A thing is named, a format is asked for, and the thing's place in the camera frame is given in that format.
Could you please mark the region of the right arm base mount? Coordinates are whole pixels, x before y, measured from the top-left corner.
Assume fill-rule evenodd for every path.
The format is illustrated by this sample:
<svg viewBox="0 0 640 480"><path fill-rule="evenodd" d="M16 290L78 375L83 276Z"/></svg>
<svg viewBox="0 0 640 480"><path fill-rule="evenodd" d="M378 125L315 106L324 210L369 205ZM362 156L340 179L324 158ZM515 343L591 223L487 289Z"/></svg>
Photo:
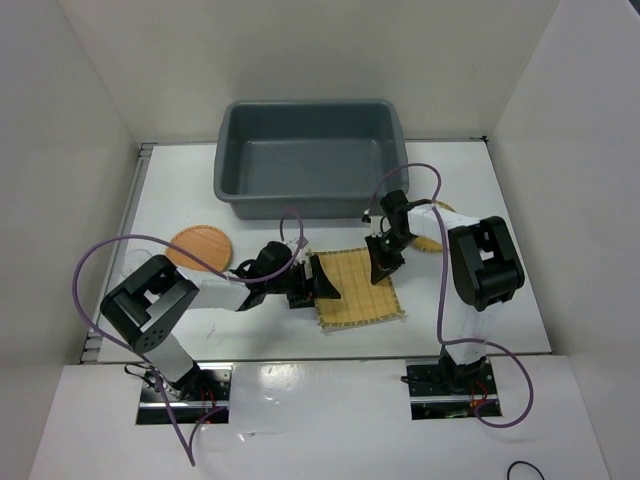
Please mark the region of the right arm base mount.
<svg viewBox="0 0 640 480"><path fill-rule="evenodd" d="M483 417L501 417L493 369L488 361L471 374L452 380L444 361L408 361L400 380L407 386L411 417L418 420L473 418L480 407Z"/></svg>

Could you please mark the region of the square bamboo mat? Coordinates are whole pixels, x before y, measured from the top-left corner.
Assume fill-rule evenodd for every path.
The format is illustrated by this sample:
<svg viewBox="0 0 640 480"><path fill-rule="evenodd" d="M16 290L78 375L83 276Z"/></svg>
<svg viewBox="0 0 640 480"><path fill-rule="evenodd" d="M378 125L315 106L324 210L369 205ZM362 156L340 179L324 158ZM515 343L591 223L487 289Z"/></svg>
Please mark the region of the square bamboo mat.
<svg viewBox="0 0 640 480"><path fill-rule="evenodd" d="M371 283L371 265L366 247L309 251L317 256L327 278L341 294L340 299L318 299L314 308L318 325L325 333L378 325L402 318L402 308L391 278Z"/></svg>

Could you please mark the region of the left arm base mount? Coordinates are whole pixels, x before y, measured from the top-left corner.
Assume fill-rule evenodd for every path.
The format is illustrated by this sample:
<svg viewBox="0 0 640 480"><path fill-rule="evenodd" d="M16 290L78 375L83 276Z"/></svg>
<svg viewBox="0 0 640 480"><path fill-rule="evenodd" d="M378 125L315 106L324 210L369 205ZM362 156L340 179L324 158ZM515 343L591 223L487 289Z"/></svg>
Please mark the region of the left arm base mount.
<svg viewBox="0 0 640 480"><path fill-rule="evenodd" d="M203 419L205 424L227 424L233 365L231 363L202 363L200 375L194 385L174 388L164 382L165 395L180 425L195 424ZM137 425L167 425L170 423L166 405L153 374L139 364L128 363L124 372L142 382Z"/></svg>

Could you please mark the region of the grey plastic bin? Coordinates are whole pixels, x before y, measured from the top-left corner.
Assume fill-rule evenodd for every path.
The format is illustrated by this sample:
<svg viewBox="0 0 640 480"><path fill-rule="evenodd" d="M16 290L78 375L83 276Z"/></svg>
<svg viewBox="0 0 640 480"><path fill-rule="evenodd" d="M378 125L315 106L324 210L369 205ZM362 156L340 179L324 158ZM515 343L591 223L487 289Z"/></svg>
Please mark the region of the grey plastic bin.
<svg viewBox="0 0 640 480"><path fill-rule="evenodd" d="M243 220L356 218L409 189L408 155L385 100L238 101L219 129L213 191Z"/></svg>

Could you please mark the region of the round orange woven tray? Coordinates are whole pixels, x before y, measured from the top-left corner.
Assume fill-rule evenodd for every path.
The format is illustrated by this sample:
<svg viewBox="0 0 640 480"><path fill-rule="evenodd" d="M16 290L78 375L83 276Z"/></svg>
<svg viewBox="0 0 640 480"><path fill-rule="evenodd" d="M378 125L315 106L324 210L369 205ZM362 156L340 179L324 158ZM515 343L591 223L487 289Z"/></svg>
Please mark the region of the round orange woven tray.
<svg viewBox="0 0 640 480"><path fill-rule="evenodd" d="M232 259L232 244L220 229L209 225L195 225L177 233L171 240L195 255L215 270L225 272Z"/></svg>

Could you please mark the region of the clear faceted cup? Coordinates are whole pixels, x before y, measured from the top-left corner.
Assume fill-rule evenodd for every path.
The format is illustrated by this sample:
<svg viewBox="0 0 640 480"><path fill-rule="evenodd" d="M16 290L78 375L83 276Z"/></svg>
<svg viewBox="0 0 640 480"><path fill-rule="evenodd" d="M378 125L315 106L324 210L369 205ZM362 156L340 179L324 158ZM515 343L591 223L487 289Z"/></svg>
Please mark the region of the clear faceted cup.
<svg viewBox="0 0 640 480"><path fill-rule="evenodd" d="M122 265L120 268L120 275L122 278L126 278L146 263L153 254L146 249L133 249L127 251L124 255Z"/></svg>

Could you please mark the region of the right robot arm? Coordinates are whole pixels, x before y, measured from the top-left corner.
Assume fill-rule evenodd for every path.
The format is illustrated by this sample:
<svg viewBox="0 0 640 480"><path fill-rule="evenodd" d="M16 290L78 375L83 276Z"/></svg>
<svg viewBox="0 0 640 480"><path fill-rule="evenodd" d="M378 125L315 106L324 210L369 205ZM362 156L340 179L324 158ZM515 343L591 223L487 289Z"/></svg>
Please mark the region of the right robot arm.
<svg viewBox="0 0 640 480"><path fill-rule="evenodd" d="M402 252L417 238L440 236L442 267L436 337L441 344L437 381L459 393L486 362L490 320L525 282L506 222L459 214L430 200L411 202L401 190L380 200L389 228L365 237L376 285L404 263Z"/></svg>

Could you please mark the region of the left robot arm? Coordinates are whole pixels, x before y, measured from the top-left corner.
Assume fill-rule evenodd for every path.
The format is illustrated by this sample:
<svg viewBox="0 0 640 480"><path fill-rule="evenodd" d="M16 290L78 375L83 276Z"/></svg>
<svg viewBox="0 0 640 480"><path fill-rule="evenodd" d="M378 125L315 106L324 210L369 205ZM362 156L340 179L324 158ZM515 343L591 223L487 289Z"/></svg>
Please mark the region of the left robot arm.
<svg viewBox="0 0 640 480"><path fill-rule="evenodd" d="M188 310L244 312L261 305L268 295L285 296L291 309L311 308L318 299L341 297L317 255L296 258L278 241L269 242L231 274L239 280L216 277L196 284L168 256L155 255L101 302L101 314L134 353L150 361L176 399L193 396L202 378L196 361L172 335Z"/></svg>

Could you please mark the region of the round yellow bamboo tray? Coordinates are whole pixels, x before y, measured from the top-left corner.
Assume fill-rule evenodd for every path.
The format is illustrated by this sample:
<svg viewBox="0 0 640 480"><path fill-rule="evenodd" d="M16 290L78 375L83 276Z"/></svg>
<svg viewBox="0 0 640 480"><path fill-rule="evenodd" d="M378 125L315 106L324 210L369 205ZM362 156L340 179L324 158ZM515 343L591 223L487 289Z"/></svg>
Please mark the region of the round yellow bamboo tray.
<svg viewBox="0 0 640 480"><path fill-rule="evenodd" d="M447 203L437 200L436 210L441 214L445 229L456 226L456 211ZM443 251L437 220L432 205L425 204L411 209L408 214L410 233L415 236L410 246L423 253L441 253Z"/></svg>

